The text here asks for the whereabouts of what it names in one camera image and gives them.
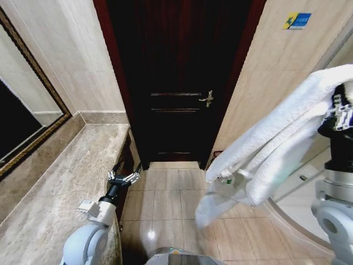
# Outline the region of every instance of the door handle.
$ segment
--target door handle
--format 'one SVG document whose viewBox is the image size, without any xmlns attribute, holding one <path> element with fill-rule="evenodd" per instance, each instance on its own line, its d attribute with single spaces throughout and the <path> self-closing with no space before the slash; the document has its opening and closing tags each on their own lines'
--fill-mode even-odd
<svg viewBox="0 0 353 265">
<path fill-rule="evenodd" d="M 206 107 L 209 108 L 213 100 L 212 90 L 208 92 L 207 98 L 199 98 L 199 101 L 206 101 Z"/>
</svg>

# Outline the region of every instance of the mirror frame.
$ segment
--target mirror frame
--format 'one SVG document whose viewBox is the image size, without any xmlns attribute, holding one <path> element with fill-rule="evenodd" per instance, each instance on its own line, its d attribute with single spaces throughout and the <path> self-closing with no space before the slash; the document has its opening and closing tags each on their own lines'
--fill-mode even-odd
<svg viewBox="0 0 353 265">
<path fill-rule="evenodd" d="M 50 126 L 46 128 L 37 136 L 32 142 L 28 143 L 26 146 L 20 147 L 17 152 L 12 156 L 12 158 L 6 162 L 0 168 L 0 181 L 2 181 L 12 170 L 16 168 L 22 161 L 24 161 L 33 151 L 35 151 L 50 135 L 52 135 L 61 125 L 63 125 L 72 115 L 65 103 L 62 101 L 61 97 L 58 95 L 53 85 L 49 81 L 48 77 L 44 74 L 44 71 L 39 66 L 38 62 L 34 58 L 33 54 L 28 49 L 27 45 L 24 43 L 21 36 L 16 31 L 15 27 L 5 14 L 4 10 L 0 6 L 0 24 L 7 32 L 9 37 L 12 39 L 14 45 L 20 51 L 22 56 L 25 58 L 27 63 L 30 65 L 34 73 L 37 75 L 43 86 L 49 92 L 50 96 L 53 98 L 55 103 L 59 106 L 62 111 L 62 115 L 55 120 Z"/>
</svg>

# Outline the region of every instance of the dark wooden door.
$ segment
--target dark wooden door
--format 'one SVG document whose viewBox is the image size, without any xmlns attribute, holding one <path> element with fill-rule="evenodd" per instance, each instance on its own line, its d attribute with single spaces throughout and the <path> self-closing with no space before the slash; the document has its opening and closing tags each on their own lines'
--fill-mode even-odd
<svg viewBox="0 0 353 265">
<path fill-rule="evenodd" d="M 94 1 L 144 168 L 205 167 L 264 2 Z"/>
</svg>

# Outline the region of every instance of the floor tile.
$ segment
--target floor tile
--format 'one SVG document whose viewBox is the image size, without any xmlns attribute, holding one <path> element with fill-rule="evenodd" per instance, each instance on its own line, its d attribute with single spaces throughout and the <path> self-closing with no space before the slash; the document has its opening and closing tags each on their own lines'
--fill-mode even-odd
<svg viewBox="0 0 353 265">
<path fill-rule="evenodd" d="M 124 221 L 152 220 L 154 191 L 130 191 L 122 213 Z"/>
<path fill-rule="evenodd" d="M 244 203 L 238 203 L 236 207 L 241 218 L 266 217 L 261 207 L 251 207 Z"/>
<path fill-rule="evenodd" d="M 258 265 L 294 265 L 291 259 L 258 259 Z"/>
<path fill-rule="evenodd" d="M 269 219 L 244 218 L 242 222 L 257 259 L 289 258 L 280 237 Z"/>
<path fill-rule="evenodd" d="M 234 206 L 232 209 L 222 214 L 220 218 L 239 218 L 237 207 Z"/>
<path fill-rule="evenodd" d="M 211 185 L 211 183 L 206 182 L 206 171 L 204 170 L 201 170 L 201 180 L 204 184 L 204 189 L 207 189 Z"/>
<path fill-rule="evenodd" d="M 255 259 L 241 219 L 218 219 L 213 226 L 222 260 Z"/>
<path fill-rule="evenodd" d="M 212 225 L 198 230 L 195 220 L 183 220 L 184 249 L 192 254 L 219 258 L 216 234 Z"/>
<path fill-rule="evenodd" d="M 151 247 L 152 221 L 123 221 L 121 249 L 124 264 L 144 264 Z"/>
<path fill-rule="evenodd" d="M 149 169 L 141 171 L 140 174 L 141 178 L 130 187 L 130 190 L 155 190 L 156 170 Z"/>
<path fill-rule="evenodd" d="M 258 265 L 256 261 L 225 261 L 226 265 Z"/>
<path fill-rule="evenodd" d="M 183 219 L 194 219 L 196 207 L 204 196 L 204 190 L 181 190 L 180 196 Z"/>
<path fill-rule="evenodd" d="M 155 193 L 153 219 L 181 219 L 180 191 L 156 190 Z"/>
<path fill-rule="evenodd" d="M 179 189 L 178 169 L 156 170 L 156 190 Z"/>
<path fill-rule="evenodd" d="M 199 169 L 180 169 L 179 182 L 180 189 L 204 189 Z"/>
<path fill-rule="evenodd" d="M 330 265 L 326 258 L 294 258 L 294 265 Z"/>
<path fill-rule="evenodd" d="M 184 248 L 181 220 L 153 220 L 151 254 L 160 247 Z"/>
<path fill-rule="evenodd" d="M 275 227 L 275 229 L 291 258 L 312 258 L 322 256 L 318 251 L 315 251 L 313 247 L 310 248 L 309 246 L 302 246 L 299 242 L 296 242 L 294 239 L 287 236 L 278 227 Z"/>
</svg>

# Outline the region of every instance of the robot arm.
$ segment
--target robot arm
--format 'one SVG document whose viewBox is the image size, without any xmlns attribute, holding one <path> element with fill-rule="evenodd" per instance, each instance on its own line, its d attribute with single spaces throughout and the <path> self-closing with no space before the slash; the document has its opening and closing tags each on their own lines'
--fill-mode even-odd
<svg viewBox="0 0 353 265">
<path fill-rule="evenodd" d="M 316 183 L 312 212 L 329 236 L 333 265 L 353 264 L 353 109 L 344 85 L 336 88 L 333 108 L 318 132 L 330 138 L 329 177 Z"/>
<path fill-rule="evenodd" d="M 119 190 L 140 179 L 141 164 L 125 177 L 108 173 L 111 184 L 99 203 L 84 200 L 78 209 L 87 214 L 88 224 L 77 229 L 65 242 L 60 265 L 98 265 L 105 250 L 108 233 L 113 224 Z"/>
</svg>

